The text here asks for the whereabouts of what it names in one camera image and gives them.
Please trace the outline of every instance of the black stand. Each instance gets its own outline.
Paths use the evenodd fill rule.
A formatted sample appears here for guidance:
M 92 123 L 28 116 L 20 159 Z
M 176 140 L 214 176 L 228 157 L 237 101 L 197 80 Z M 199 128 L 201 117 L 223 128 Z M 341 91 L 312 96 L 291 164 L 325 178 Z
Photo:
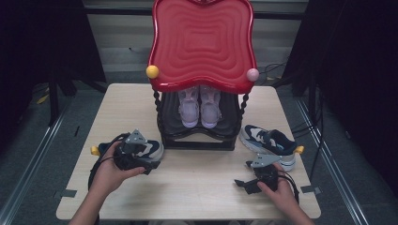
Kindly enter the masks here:
M 217 126 L 209 129 L 203 127 L 200 118 L 195 127 L 186 128 L 182 125 L 178 107 L 179 99 L 177 93 L 163 93 L 161 101 L 159 93 L 155 91 L 154 98 L 158 112 L 158 128 L 161 132 L 161 140 L 164 148 L 174 149 L 204 149 L 232 151 L 235 149 L 235 141 L 242 124 L 242 115 L 246 107 L 249 95 L 243 97 L 241 108 L 238 104 L 238 95 L 221 92 L 220 110 L 222 119 Z M 203 133 L 220 142 L 184 142 L 180 139 L 188 137 L 194 133 Z

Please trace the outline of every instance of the yellow ball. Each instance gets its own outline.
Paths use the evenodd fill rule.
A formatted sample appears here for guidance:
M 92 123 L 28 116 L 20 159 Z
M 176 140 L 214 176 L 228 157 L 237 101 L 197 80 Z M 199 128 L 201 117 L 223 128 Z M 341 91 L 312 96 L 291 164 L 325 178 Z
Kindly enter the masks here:
M 148 78 L 155 79 L 158 77 L 158 75 L 159 75 L 158 67 L 151 65 L 146 68 L 146 76 L 148 76 Z

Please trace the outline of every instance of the pink ball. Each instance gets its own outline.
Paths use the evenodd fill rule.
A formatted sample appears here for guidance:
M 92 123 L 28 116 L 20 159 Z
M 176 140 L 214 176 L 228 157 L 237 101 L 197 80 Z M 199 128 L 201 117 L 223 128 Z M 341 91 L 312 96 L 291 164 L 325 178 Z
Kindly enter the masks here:
M 260 76 L 260 73 L 256 68 L 251 68 L 248 70 L 246 76 L 248 77 L 248 80 L 251 82 L 255 82 L 258 79 L 258 76 Z

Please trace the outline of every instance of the yellow knob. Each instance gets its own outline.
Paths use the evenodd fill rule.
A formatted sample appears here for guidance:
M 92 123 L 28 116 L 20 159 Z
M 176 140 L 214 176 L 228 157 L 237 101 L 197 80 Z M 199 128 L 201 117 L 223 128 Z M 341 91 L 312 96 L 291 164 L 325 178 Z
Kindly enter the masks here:
M 295 149 L 295 153 L 302 154 L 303 152 L 304 152 L 304 146 L 298 146 L 298 147 Z
M 158 77 L 158 75 L 159 75 L 158 67 L 151 65 L 146 68 L 146 76 L 148 76 L 148 78 L 155 79 Z
M 93 156 L 98 156 L 98 157 L 100 156 L 100 150 L 97 146 L 92 146 L 90 148 L 90 152 L 91 152 L 91 155 L 93 155 Z

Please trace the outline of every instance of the person's left hand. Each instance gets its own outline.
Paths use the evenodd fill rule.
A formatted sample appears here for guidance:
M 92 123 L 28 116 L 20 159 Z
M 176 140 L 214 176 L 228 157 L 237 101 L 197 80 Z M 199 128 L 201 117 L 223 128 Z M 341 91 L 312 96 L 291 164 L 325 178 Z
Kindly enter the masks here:
M 111 192 L 118 189 L 124 180 L 139 175 L 145 171 L 144 167 L 122 171 L 115 165 L 112 157 L 114 156 L 115 148 L 119 143 L 120 142 L 114 142 L 103 156 L 103 161 L 94 176 L 90 191 L 95 190 L 97 193 L 100 192 L 104 195 L 109 195 Z

